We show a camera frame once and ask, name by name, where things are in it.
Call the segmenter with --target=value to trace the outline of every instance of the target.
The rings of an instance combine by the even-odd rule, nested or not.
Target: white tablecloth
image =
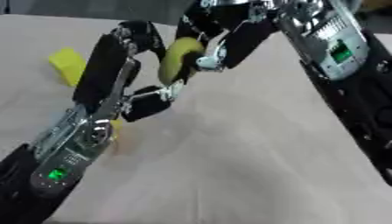
[[[117,21],[0,17],[0,157],[72,106],[47,57],[86,58]],[[164,40],[174,27],[159,25]],[[392,36],[380,36],[392,49]],[[158,62],[141,55],[141,87]],[[392,188],[324,104],[281,33],[174,106],[127,124],[49,223],[389,224]]]

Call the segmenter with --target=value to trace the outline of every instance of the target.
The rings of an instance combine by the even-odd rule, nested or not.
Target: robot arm
[[[110,120],[123,116],[134,122],[170,107],[176,86],[151,86],[124,94],[141,69],[135,56],[147,50],[160,61],[166,51],[150,22],[120,23],[101,36],[74,91],[75,106],[0,163],[1,221],[42,223],[112,141]]]
[[[315,88],[392,186],[392,57],[355,20],[353,12],[360,5],[340,0],[197,0],[179,22],[178,40],[166,55],[173,57],[171,63],[164,60],[162,66],[181,58],[182,67],[222,71],[241,63],[271,33],[282,31]],[[192,49],[170,55],[185,37],[207,46],[223,31],[227,35],[212,55]]]

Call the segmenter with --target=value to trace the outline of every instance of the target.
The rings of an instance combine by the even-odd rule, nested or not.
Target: cable
[[[11,0],[5,0],[4,14],[11,14]]]

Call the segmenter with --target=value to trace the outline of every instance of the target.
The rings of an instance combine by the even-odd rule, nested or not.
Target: yellow object
[[[119,137],[119,131],[123,126],[123,121],[118,118],[117,120],[112,120],[110,123],[113,126],[113,138],[117,139]]]
[[[79,53],[69,47],[63,48],[49,56],[49,61],[70,87],[76,87],[86,68],[86,61]]]
[[[179,38],[169,47],[158,71],[159,80],[166,86],[172,84],[182,67],[182,57],[189,52],[204,53],[206,49],[195,38]]]

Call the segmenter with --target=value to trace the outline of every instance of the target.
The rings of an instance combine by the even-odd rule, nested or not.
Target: green led light
[[[54,180],[61,180],[63,179],[65,176],[67,175],[66,170],[61,169],[61,168],[57,168],[52,170],[49,175],[47,175],[47,177],[49,179],[54,179]]]
[[[331,56],[336,61],[336,63],[341,64],[353,56],[353,54],[351,53],[350,49],[348,49],[343,40],[339,39],[338,44],[331,50]]]

